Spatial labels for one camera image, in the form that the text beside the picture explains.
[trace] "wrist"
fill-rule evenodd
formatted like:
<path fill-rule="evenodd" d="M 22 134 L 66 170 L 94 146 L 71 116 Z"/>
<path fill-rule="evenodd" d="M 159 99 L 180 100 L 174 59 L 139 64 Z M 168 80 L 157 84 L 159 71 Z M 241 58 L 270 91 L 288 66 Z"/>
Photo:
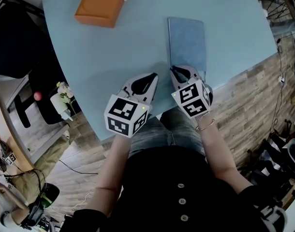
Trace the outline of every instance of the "wrist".
<path fill-rule="evenodd" d="M 203 129 L 208 127 L 212 123 L 212 116 L 211 114 L 206 114 L 203 117 L 196 119 L 198 128 Z"/>
<path fill-rule="evenodd" d="M 111 149 L 119 152 L 129 152 L 132 145 L 132 139 L 122 135 L 116 135 Z"/>

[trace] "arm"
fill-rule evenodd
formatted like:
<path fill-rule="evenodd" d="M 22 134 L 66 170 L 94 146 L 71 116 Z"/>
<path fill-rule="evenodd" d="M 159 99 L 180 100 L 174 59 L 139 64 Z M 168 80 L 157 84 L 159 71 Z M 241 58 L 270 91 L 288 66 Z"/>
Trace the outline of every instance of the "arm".
<path fill-rule="evenodd" d="M 98 210 L 108 216 L 118 200 L 121 181 L 132 140 L 116 135 L 110 153 L 98 175 L 96 189 L 86 209 Z"/>
<path fill-rule="evenodd" d="M 30 213 L 29 208 L 19 200 L 9 189 L 7 189 L 3 184 L 0 183 L 0 190 L 6 195 L 13 203 L 16 204 L 17 209 L 11 212 L 11 217 L 16 224 L 21 224 L 21 222 Z"/>
<path fill-rule="evenodd" d="M 198 127 L 206 128 L 211 122 L 212 117 L 208 114 L 198 121 Z M 200 135 L 206 159 L 218 179 L 226 181 L 236 193 L 252 185 L 238 172 L 230 149 L 215 124 L 200 131 Z"/>

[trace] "red ball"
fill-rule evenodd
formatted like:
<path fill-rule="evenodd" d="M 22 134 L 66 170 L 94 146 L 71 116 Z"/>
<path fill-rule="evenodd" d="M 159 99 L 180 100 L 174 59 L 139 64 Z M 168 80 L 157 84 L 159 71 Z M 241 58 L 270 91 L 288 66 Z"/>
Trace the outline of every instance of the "red ball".
<path fill-rule="evenodd" d="M 39 92 L 39 91 L 36 91 L 34 94 L 33 94 L 33 97 L 36 101 L 41 101 L 42 99 L 42 93 Z"/>

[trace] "white cube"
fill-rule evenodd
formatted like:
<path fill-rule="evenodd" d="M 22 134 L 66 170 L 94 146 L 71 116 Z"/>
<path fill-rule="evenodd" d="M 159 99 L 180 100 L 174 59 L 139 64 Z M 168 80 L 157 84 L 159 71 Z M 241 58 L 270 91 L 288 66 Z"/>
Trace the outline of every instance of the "white cube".
<path fill-rule="evenodd" d="M 188 118 L 210 111 L 209 95 L 201 80 L 188 84 L 171 95 Z"/>
<path fill-rule="evenodd" d="M 112 95 L 104 112 L 109 131 L 131 138 L 147 121 L 150 106 Z"/>

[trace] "bracelet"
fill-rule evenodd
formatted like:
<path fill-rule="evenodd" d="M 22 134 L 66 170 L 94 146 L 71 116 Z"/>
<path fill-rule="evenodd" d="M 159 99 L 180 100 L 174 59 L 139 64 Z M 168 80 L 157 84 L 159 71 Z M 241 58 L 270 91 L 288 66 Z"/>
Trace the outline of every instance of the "bracelet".
<path fill-rule="evenodd" d="M 196 127 L 196 130 L 197 130 L 197 131 L 203 131 L 203 130 L 205 130 L 206 128 L 208 128 L 208 127 L 210 127 L 211 125 L 213 125 L 213 124 L 214 124 L 214 121 L 215 121 L 215 119 L 212 119 L 212 122 L 211 122 L 207 127 L 202 128 L 202 129 L 199 129 L 199 127 L 197 126 L 197 127 Z"/>
<path fill-rule="evenodd" d="M 197 116 L 196 118 L 195 118 L 195 120 L 197 121 L 197 122 L 200 122 L 203 118 L 204 118 L 204 116 L 206 116 L 206 115 L 208 115 L 208 114 L 210 114 L 210 112 L 207 112 L 207 113 L 205 113 L 204 115 L 202 115 L 202 116 Z"/>

